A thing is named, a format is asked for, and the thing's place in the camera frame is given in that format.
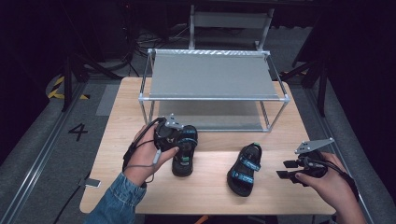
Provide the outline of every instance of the gray floor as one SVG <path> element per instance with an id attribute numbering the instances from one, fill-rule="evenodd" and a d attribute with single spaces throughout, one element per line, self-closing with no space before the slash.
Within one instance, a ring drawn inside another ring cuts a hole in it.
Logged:
<path id="1" fill-rule="evenodd" d="M 292 69 L 291 62 L 309 32 L 309 28 L 281 27 L 270 30 L 265 49 L 271 51 L 279 72 Z M 196 48 L 254 49 L 253 42 L 256 40 L 254 36 L 257 34 L 249 30 L 231 35 L 217 30 L 204 30 L 197 36 Z M 185 38 L 163 46 L 164 49 L 186 49 L 187 47 L 188 41 Z M 144 57 L 134 56 L 132 65 L 140 75 L 143 74 L 145 62 Z M 115 73 L 124 77 L 135 76 L 134 71 L 129 67 Z M 49 90 L 55 80 L 56 78 L 49 84 Z M 301 77 L 294 77 L 288 80 L 288 83 L 310 138 L 315 140 L 331 136 L 335 139 L 336 144 L 327 149 L 335 151 L 343 159 L 347 169 L 356 179 L 361 193 L 362 208 L 366 212 L 368 223 L 396 223 L 395 205 L 365 157 L 355 134 L 351 131 L 347 118 L 332 92 L 331 85 L 329 84 L 326 94 L 326 118 L 322 118 L 318 115 L 315 103 L 313 103 L 316 100 L 316 87 L 313 90 L 304 90 L 300 85 L 300 80 Z M 55 98 L 50 100 L 50 104 L 0 167 L 0 217 L 9 216 L 14 212 L 11 221 L 5 223 L 53 223 L 67 199 L 78 187 L 77 182 L 92 168 L 119 85 L 118 80 L 110 80 L 102 75 L 92 75 L 87 85 L 75 84 L 91 98 L 77 100 L 71 110 L 66 113 L 61 113 L 63 100 Z M 85 125 L 84 130 L 88 132 L 77 141 L 78 135 L 68 131 L 81 123 Z M 60 129 L 54 132 L 55 127 L 60 127 Z M 44 169 L 35 174 L 36 178 L 33 179 L 35 185 L 32 185 L 34 187 L 23 191 L 20 186 L 24 178 L 29 175 L 28 172 L 34 166 L 37 156 L 42 155 L 43 148 L 48 151 Z M 25 193 L 26 200 L 21 201 L 20 209 L 6 213 L 9 206 L 14 204 L 12 201 L 15 195 L 21 191 Z M 82 194 L 83 189 L 80 189 L 65 208 L 58 223 L 82 222 L 86 216 L 78 208 Z M 317 216 L 315 223 L 328 218 Z M 279 216 L 278 221 L 281 224 L 311 223 L 312 216 Z M 136 223 L 143 222 L 144 216 L 139 216 Z"/>

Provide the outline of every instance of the hand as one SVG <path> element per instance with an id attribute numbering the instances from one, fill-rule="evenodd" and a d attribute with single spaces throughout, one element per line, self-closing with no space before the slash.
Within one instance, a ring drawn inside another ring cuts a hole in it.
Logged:
<path id="1" fill-rule="evenodd" d="M 178 147 L 173 147 L 163 152 L 158 162 L 153 164 L 154 157 L 157 153 L 157 148 L 154 146 L 153 141 L 156 126 L 157 125 L 153 125 L 150 127 L 142 139 L 137 143 L 137 146 L 140 147 L 136 149 L 128 162 L 128 166 L 131 165 L 132 167 L 124 171 L 124 175 L 137 186 L 141 186 L 149 176 L 158 171 L 166 161 L 172 159 L 178 152 Z M 145 129 L 146 125 L 136 134 L 134 140 L 136 140 L 137 136 Z"/>
<path id="2" fill-rule="evenodd" d="M 331 161 L 346 171 L 341 161 L 331 153 L 322 152 L 326 161 Z M 332 168 L 322 178 L 297 173 L 296 178 L 312 187 L 318 195 L 337 211 L 337 223 L 365 223 L 361 208 L 352 189 L 338 172 Z"/>

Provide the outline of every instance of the denim sleeve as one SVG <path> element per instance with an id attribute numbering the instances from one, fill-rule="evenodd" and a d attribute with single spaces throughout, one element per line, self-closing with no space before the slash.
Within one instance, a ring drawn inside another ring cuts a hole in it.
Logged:
<path id="1" fill-rule="evenodd" d="M 84 223 L 134 223 L 134 209 L 145 196 L 146 186 L 139 188 L 120 173 Z"/>

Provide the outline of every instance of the velcro strap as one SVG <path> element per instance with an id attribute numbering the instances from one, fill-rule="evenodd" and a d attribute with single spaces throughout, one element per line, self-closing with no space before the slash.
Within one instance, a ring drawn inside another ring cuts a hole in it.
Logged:
<path id="1" fill-rule="evenodd" d="M 189 165 L 190 164 L 190 157 L 181 157 L 180 165 Z"/>
<path id="2" fill-rule="evenodd" d="M 237 179 L 239 179 L 239 180 L 242 180 L 242 181 L 244 181 L 244 182 L 247 182 L 247 183 L 249 183 L 249 184 L 253 184 L 253 177 L 251 177 L 251 176 L 248 176 L 248 175 L 244 175 L 244 174 L 242 174 L 242 173 L 238 173 L 238 172 L 236 172 L 236 171 L 233 171 L 232 173 L 231 173 L 231 176 L 232 177 L 234 177 L 234 178 L 237 178 Z"/>
<path id="3" fill-rule="evenodd" d="M 239 158 L 239 160 L 242 162 L 242 164 L 244 164 L 247 168 L 252 169 L 254 171 L 259 171 L 260 168 L 262 168 L 259 164 L 256 164 L 250 160 L 248 160 L 247 158 L 245 158 L 244 156 L 241 156 Z"/>
<path id="4" fill-rule="evenodd" d="M 178 141 L 178 143 L 185 143 L 185 142 L 193 142 L 195 145 L 198 145 L 198 142 L 192 138 L 183 138 Z"/>

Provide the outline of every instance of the wrist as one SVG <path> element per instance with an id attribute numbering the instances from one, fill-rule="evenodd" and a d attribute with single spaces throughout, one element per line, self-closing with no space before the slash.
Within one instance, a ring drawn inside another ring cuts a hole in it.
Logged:
<path id="1" fill-rule="evenodd" d="M 343 208 L 336 208 L 337 223 L 366 223 L 358 202 L 346 203 Z"/>
<path id="2" fill-rule="evenodd" d="M 134 185 L 141 187 L 144 183 L 146 178 L 144 177 L 145 175 L 141 171 L 142 168 L 137 168 L 137 167 L 130 167 L 126 169 L 123 174 L 125 177 L 131 181 Z"/>

